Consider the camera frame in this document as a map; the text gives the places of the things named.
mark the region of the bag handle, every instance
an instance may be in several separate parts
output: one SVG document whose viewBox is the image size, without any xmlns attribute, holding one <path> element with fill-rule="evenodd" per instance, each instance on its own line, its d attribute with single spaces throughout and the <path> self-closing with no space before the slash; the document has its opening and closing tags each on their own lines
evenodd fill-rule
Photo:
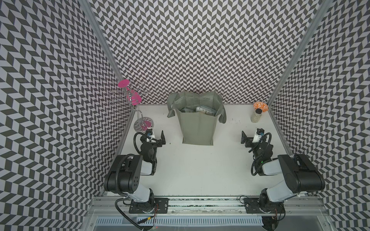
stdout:
<svg viewBox="0 0 370 231">
<path fill-rule="evenodd" d="M 175 98 L 178 96 L 178 93 L 171 93 L 167 99 L 167 108 L 168 108 L 168 115 L 167 118 L 173 117 L 175 115 L 175 111 L 172 109 L 172 105 L 175 102 Z"/>
<path fill-rule="evenodd" d="M 218 122 L 226 123 L 226 110 L 225 107 L 222 105 L 222 111 L 220 113 L 220 117 L 218 118 Z"/>
</svg>

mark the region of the black cable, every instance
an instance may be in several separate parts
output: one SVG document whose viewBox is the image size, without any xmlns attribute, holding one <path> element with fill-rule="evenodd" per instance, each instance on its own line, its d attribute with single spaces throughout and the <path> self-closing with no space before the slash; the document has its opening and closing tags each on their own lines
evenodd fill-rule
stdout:
<svg viewBox="0 0 370 231">
<path fill-rule="evenodd" d="M 115 186 L 115 189 L 116 189 L 116 192 L 120 195 L 120 196 L 123 196 L 123 197 L 126 197 L 127 194 L 124 194 L 121 189 L 120 189 L 120 185 L 118 183 L 118 176 L 120 174 L 120 170 L 121 170 L 121 167 L 122 167 L 122 164 L 123 162 L 125 162 L 127 160 L 127 158 L 129 158 L 130 156 L 134 157 L 133 154 L 128 154 L 126 156 L 124 156 L 121 161 L 119 162 L 118 164 L 118 167 L 116 169 L 116 174 L 115 174 L 115 178 L 114 178 L 114 186 Z"/>
<path fill-rule="evenodd" d="M 259 139 L 259 141 L 258 141 L 258 143 L 257 143 L 257 145 L 256 146 L 254 146 L 253 148 L 251 148 L 248 152 L 251 152 L 251 151 L 253 151 L 261 142 L 262 142 L 262 140 L 267 136 L 267 135 L 269 135 L 269 141 L 268 141 L 268 144 L 267 144 L 267 146 L 266 146 L 266 148 L 268 147 L 268 145 L 270 145 L 270 142 L 271 142 L 271 133 L 266 133 L 266 134 L 264 134 L 262 137 L 261 137 L 261 139 Z"/>
<path fill-rule="evenodd" d="M 153 216 L 150 216 L 150 217 L 148 217 L 148 218 L 142 219 L 141 221 L 138 221 L 138 224 L 142 224 L 142 223 L 147 222 L 148 220 L 153 219 L 153 225 L 154 225 L 154 222 L 155 222 L 155 215 L 157 214 L 157 210 L 158 210 L 158 204 L 157 204 L 157 208 L 155 209 L 154 215 L 153 215 Z"/>
<path fill-rule="evenodd" d="M 135 150 L 138 152 L 138 154 L 140 154 L 140 150 L 138 149 L 138 146 L 136 145 L 136 137 L 137 137 L 137 135 L 145 136 L 146 138 L 151 139 L 151 140 L 154 140 L 156 143 L 158 143 L 158 140 L 156 140 L 155 138 L 150 138 L 149 136 L 146 136 L 145 134 L 143 134 L 141 132 L 135 133 L 135 135 L 134 135 L 134 147 L 135 147 Z"/>
<path fill-rule="evenodd" d="M 244 204 L 244 203 L 240 200 L 242 197 L 246 197 L 246 198 L 249 198 L 249 197 L 244 196 L 244 195 L 241 195 L 241 196 L 239 197 L 239 202 L 240 202 L 240 203 L 242 203 L 242 204 Z"/>
<path fill-rule="evenodd" d="M 268 140 L 268 142 L 267 142 L 267 145 L 266 145 L 266 147 L 265 147 L 265 149 L 263 150 L 263 152 L 257 157 L 257 158 L 255 158 L 254 159 L 254 161 L 253 161 L 253 163 L 252 163 L 252 166 L 251 166 L 251 168 L 250 168 L 250 173 L 252 174 L 252 176 L 255 176 L 255 175 L 257 175 L 257 173 L 258 173 L 258 171 L 261 169 L 261 167 L 262 167 L 262 165 L 264 165 L 265 163 L 267 163 L 267 162 L 270 162 L 270 160 L 268 160 L 268 161 L 265 161 L 264 163 L 262 163 L 260 166 L 258 166 L 258 168 L 256 169 L 256 172 L 253 172 L 253 168 L 254 168 L 254 166 L 255 166 L 255 164 L 257 163 L 257 161 L 259 161 L 259 159 L 261 158 L 261 157 L 263 157 L 263 155 L 265 154 L 265 150 L 267 150 L 267 147 L 270 145 L 270 142 L 271 142 L 271 133 L 266 133 L 266 134 L 264 134 L 262 137 L 261 137 L 261 139 L 259 140 L 259 142 L 257 143 L 257 145 L 256 146 L 254 146 L 254 148 L 256 148 L 260 143 L 261 143 L 261 141 L 264 139 L 264 137 L 265 136 L 267 136 L 267 135 L 269 135 L 269 140 Z"/>
<path fill-rule="evenodd" d="M 284 209 L 284 216 L 283 216 L 283 218 L 280 219 L 280 217 L 281 217 L 281 213 L 280 213 L 279 219 L 277 221 L 282 221 L 285 218 L 286 211 L 285 211 L 285 208 L 284 207 L 283 207 L 283 209 Z"/>
<path fill-rule="evenodd" d="M 278 228 L 279 221 L 271 219 L 270 217 L 262 217 L 263 226 L 262 228 L 268 231 L 274 231 Z"/>
<path fill-rule="evenodd" d="M 140 226 L 138 224 L 136 224 L 133 220 L 131 220 L 131 218 L 129 218 L 119 207 L 118 207 L 118 202 L 120 201 L 124 201 L 126 198 L 120 198 L 118 200 L 116 200 L 114 202 L 114 206 L 116 207 L 116 209 L 118 210 L 118 212 L 124 217 L 126 218 L 131 224 L 133 224 L 135 227 L 137 227 L 138 229 L 140 230 L 144 230 L 144 231 L 147 231 L 147 230 L 150 230 L 151 228 L 153 228 L 153 226 Z"/>
<path fill-rule="evenodd" d="M 257 161 L 259 161 L 259 159 L 262 157 L 262 155 L 259 155 L 256 159 L 254 159 L 253 163 L 252 163 L 252 166 L 250 168 L 250 173 L 252 174 L 252 176 L 255 176 L 257 175 L 257 171 L 254 173 L 253 172 L 253 168 L 255 166 L 255 164 L 257 163 Z"/>
<path fill-rule="evenodd" d="M 253 173 L 253 167 L 254 167 L 254 165 L 252 164 L 252 169 L 251 169 L 251 174 L 252 174 L 252 176 L 255 176 L 255 175 L 257 175 L 257 173 L 260 171 L 260 169 L 262 168 L 262 165 L 264 165 L 264 164 L 266 164 L 266 163 L 268 163 L 268 162 L 271 162 L 272 160 L 266 160 L 265 162 L 263 162 L 260 166 L 258 166 L 258 168 L 256 169 L 256 172 L 255 173 Z"/>
<path fill-rule="evenodd" d="M 122 201 L 122 202 L 123 202 L 123 204 L 124 204 L 124 205 L 128 205 L 128 206 L 130 206 L 130 205 L 131 205 L 131 204 L 126 204 L 126 203 L 125 203 L 125 200 L 124 200 L 124 201 Z"/>
</svg>

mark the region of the white table surface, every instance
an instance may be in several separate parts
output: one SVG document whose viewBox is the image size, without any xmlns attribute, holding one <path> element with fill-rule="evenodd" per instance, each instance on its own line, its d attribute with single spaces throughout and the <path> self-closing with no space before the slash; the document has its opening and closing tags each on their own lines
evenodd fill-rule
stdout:
<svg viewBox="0 0 370 231">
<path fill-rule="evenodd" d="M 154 121 L 155 137 L 160 139 L 163 130 L 166 138 L 166 145 L 157 150 L 155 174 L 141 176 L 140 183 L 151 188 L 156 196 L 257 196 L 262 189 L 282 181 L 282 174 L 252 176 L 252 153 L 240 144 L 242 130 L 253 136 L 257 128 L 263 128 L 265 133 L 272 134 L 273 157 L 286 154 L 268 112 L 262 114 L 258 123 L 252 123 L 249 118 L 252 105 L 225 105 L 225 109 L 227 122 L 217 123 L 213 146 L 198 146 L 182 143 L 177 115 L 167 118 L 167 106 L 140 106 L 143 115 Z M 132 141 L 136 118 L 135 115 L 121 154 L 137 154 Z"/>
</svg>

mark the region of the plastic bottle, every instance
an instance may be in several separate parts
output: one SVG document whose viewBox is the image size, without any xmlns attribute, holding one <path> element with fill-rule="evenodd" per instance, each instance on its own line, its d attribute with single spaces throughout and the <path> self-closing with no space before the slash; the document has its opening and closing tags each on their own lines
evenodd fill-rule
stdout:
<svg viewBox="0 0 370 231">
<path fill-rule="evenodd" d="M 250 117 L 250 120 L 252 123 L 257 123 L 259 119 L 262 116 L 262 110 L 260 108 L 257 108 L 256 111 L 252 113 L 252 116 Z"/>
</svg>

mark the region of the red wire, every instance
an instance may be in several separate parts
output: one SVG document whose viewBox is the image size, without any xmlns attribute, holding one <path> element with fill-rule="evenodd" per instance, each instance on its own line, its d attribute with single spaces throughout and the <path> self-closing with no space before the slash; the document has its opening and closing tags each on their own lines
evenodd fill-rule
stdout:
<svg viewBox="0 0 370 231">
<path fill-rule="evenodd" d="M 157 214 L 158 206 L 159 206 L 159 205 L 157 204 L 157 208 L 156 208 L 156 210 L 155 210 L 155 212 L 154 212 L 153 224 L 154 224 L 154 222 L 155 222 L 155 215 Z"/>
</svg>

